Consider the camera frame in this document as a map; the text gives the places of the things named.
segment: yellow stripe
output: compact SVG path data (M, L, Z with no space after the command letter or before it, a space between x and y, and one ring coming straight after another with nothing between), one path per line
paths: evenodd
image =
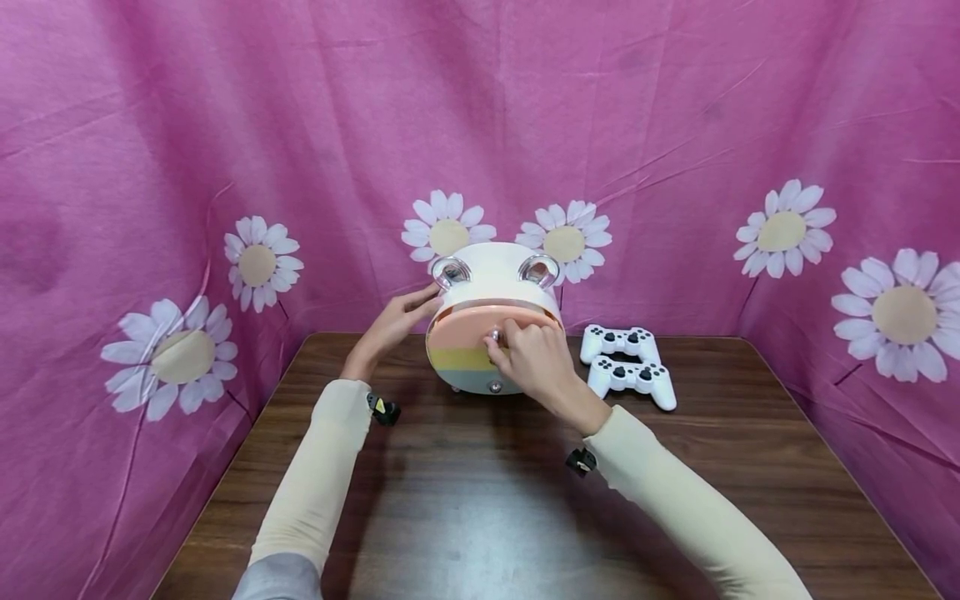
M510 350L504 348L510 356ZM437 371L496 371L485 348L436 348L430 351L430 364Z

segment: gray sleeve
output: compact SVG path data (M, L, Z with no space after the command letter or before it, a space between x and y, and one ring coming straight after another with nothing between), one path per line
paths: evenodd
M320 577L300 554L271 554L247 567L232 600L321 600Z

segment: cream sleeve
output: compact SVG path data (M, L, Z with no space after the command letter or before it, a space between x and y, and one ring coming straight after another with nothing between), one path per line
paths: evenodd
M585 442L611 489L652 518L721 598L810 599L776 546L623 408Z
M353 465L370 430L369 391L366 383L347 379L324 388L263 518L248 564L293 553L306 557L318 575L324 571Z

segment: long sleeve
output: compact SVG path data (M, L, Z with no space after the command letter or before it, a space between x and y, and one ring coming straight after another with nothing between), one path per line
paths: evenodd
M319 598L319 574L344 508L357 454L370 430L370 386L324 388L253 543L234 600Z
M612 490L639 506L724 600L809 600L776 546L619 406L585 442Z

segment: flower center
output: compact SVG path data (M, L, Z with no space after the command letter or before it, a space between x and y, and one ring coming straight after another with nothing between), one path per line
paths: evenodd
M163 383L189 383L213 366L216 346L204 331L180 331L156 347L150 366Z
M587 247L584 234L572 226L556 228L546 234L543 249L560 262L570 262L580 258Z
M240 276L251 287L270 280L276 267L276 254L262 244L254 244L240 254Z
M919 287L902 285L874 301L874 323L880 333L901 346L919 344L937 329L937 307Z
M430 229L430 248L440 256L450 256L469 241L467 228L453 219L441 219Z
M764 252L782 252L797 248L806 235L804 217L796 212L778 212L760 228L756 246Z

